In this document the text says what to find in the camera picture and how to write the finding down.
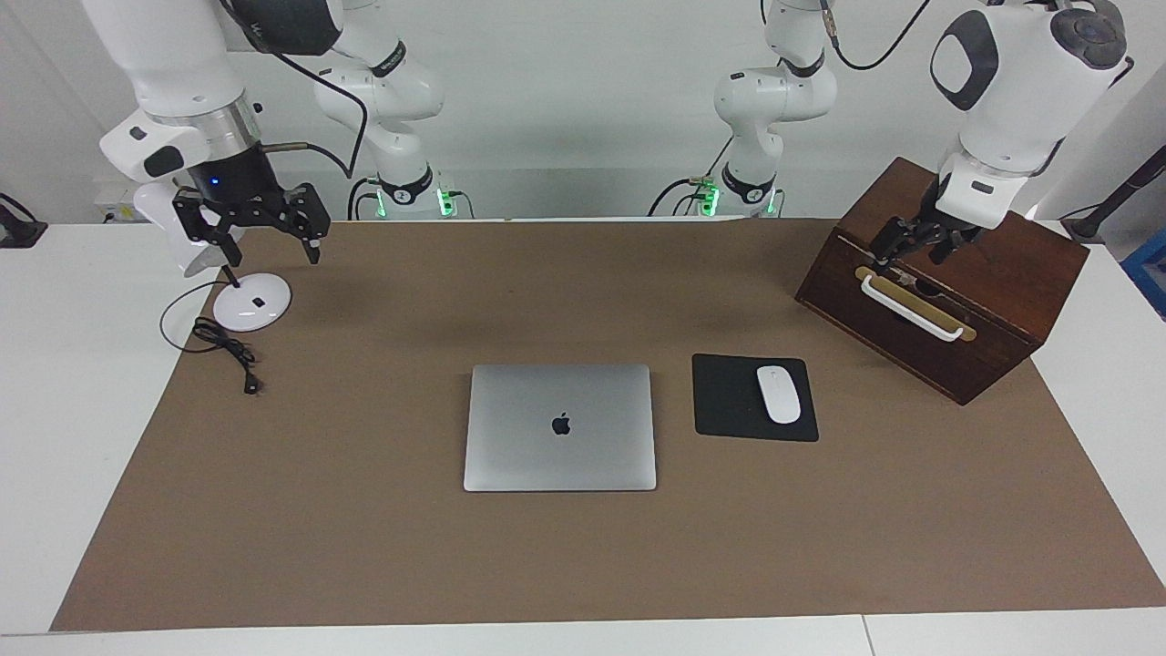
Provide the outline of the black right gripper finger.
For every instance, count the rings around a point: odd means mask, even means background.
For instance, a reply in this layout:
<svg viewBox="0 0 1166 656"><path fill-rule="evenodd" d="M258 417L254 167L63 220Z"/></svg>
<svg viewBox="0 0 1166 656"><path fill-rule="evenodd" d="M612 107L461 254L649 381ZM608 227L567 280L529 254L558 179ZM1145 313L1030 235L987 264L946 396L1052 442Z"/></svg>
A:
<svg viewBox="0 0 1166 656"><path fill-rule="evenodd" d="M310 264L318 264L321 241L332 227L323 200L311 183L303 183L283 192L283 227L287 235L295 237L305 252Z"/></svg>
<svg viewBox="0 0 1166 656"><path fill-rule="evenodd" d="M183 232L178 251L182 270L239 266L239 227L209 209L201 192L176 191L173 209Z"/></svg>

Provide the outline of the grey aluminium laptop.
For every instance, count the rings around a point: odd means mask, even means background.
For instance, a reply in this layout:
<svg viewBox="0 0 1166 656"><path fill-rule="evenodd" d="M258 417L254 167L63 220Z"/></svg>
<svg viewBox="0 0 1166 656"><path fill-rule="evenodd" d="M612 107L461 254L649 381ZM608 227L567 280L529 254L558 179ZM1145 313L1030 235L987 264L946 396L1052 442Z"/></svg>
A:
<svg viewBox="0 0 1166 656"><path fill-rule="evenodd" d="M479 364L463 489L624 493L656 488L645 364Z"/></svg>

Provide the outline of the dark brown wooden box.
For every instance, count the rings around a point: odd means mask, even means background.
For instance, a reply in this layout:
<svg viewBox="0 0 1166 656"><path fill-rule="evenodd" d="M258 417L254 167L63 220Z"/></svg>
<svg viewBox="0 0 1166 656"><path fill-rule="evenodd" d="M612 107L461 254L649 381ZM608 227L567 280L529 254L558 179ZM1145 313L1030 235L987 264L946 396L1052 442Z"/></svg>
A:
<svg viewBox="0 0 1166 656"><path fill-rule="evenodd" d="M1037 221L1007 213L998 228L933 264L929 249L872 270L870 242L892 217L912 219L933 171L895 158L834 225L805 275L798 302L961 405L986 392L1047 341L1088 251ZM861 291L881 287L942 327L965 336L942 343Z"/></svg>

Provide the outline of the white desk lamp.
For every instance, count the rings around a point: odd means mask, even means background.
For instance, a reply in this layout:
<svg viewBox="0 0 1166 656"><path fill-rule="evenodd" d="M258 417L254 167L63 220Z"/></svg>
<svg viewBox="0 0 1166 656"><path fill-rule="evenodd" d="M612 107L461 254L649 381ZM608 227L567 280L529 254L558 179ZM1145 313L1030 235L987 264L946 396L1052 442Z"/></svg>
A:
<svg viewBox="0 0 1166 656"><path fill-rule="evenodd" d="M213 303L213 319L236 333L261 331L292 306L292 287L273 273L237 275L220 246L194 241L180 224L173 200L180 188L171 182L155 181L138 186L133 203L138 212L166 233L173 261L183 277L202 271L220 271L226 285Z"/></svg>

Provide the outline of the black stand pole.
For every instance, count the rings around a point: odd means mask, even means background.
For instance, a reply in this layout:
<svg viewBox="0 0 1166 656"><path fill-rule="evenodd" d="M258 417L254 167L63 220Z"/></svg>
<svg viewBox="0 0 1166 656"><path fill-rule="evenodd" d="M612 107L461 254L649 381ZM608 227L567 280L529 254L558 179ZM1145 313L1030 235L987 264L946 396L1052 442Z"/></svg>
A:
<svg viewBox="0 0 1166 656"><path fill-rule="evenodd" d="M1150 186L1163 172L1166 172L1166 144L1163 144L1160 149L1142 162L1142 165L1137 167L1128 179L1121 183L1103 202L1068 212L1058 219L1058 223L1061 224L1072 240L1097 242L1096 238L1100 235L1103 223L1119 210L1121 205L1133 198L1136 192Z"/></svg>

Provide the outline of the white computer mouse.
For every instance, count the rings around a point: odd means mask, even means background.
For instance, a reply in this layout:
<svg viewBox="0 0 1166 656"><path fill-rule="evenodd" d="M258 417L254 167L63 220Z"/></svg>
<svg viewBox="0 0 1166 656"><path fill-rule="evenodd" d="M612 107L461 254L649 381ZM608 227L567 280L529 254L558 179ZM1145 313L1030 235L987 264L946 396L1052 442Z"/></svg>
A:
<svg viewBox="0 0 1166 656"><path fill-rule="evenodd" d="M756 378L772 423L788 426L801 419L803 404L791 371L781 365L766 365L756 371Z"/></svg>

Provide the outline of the blue crate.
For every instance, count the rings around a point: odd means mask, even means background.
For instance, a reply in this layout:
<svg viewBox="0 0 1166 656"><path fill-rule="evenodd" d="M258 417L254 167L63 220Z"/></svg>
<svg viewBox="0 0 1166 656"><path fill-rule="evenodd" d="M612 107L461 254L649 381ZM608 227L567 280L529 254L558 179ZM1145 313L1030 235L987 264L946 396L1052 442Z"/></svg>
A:
<svg viewBox="0 0 1166 656"><path fill-rule="evenodd" d="M1121 261L1124 270L1149 305L1166 320L1166 227Z"/></svg>

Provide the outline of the black mouse pad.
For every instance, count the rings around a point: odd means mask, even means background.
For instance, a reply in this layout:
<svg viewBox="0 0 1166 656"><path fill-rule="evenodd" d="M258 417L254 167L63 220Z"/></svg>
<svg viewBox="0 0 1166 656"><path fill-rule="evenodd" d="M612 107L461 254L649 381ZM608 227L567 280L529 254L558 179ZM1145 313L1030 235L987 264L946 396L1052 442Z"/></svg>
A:
<svg viewBox="0 0 1166 656"><path fill-rule="evenodd" d="M756 371L781 365L791 371L801 398L801 419L782 426L772 423L763 407ZM749 437L782 443L816 443L820 439L813 410L812 381L803 360L794 358L694 354L691 389L696 431L705 436Z"/></svg>

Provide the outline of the brown table mat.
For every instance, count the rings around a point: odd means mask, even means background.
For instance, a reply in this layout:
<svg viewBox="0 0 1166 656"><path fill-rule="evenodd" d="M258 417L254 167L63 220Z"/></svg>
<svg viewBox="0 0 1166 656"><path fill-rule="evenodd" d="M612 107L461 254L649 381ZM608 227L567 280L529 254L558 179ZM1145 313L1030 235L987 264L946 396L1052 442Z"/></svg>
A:
<svg viewBox="0 0 1166 656"><path fill-rule="evenodd" d="M180 357L54 630L1166 606L1023 364L956 405L794 299L823 221L346 224ZM820 439L700 435L691 357L794 358ZM476 364L645 364L658 486L463 491Z"/></svg>

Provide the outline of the white wall socket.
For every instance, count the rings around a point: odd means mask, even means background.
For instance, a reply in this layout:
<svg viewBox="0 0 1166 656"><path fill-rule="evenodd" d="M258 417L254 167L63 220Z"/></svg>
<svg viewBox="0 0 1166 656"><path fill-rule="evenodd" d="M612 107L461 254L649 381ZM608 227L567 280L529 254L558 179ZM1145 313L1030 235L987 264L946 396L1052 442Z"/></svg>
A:
<svg viewBox="0 0 1166 656"><path fill-rule="evenodd" d="M98 220L103 224L149 224L146 216L135 207L135 193L140 183L128 179L94 179L93 205Z"/></svg>

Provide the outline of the black clamp mount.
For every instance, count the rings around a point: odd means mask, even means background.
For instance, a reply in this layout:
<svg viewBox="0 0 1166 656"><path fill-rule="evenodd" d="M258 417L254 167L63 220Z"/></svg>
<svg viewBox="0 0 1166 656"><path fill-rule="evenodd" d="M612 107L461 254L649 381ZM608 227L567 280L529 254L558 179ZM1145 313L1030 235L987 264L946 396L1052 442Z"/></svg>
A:
<svg viewBox="0 0 1166 656"><path fill-rule="evenodd" d="M45 221L38 220L24 203L0 192L0 249L33 248L45 230Z"/></svg>

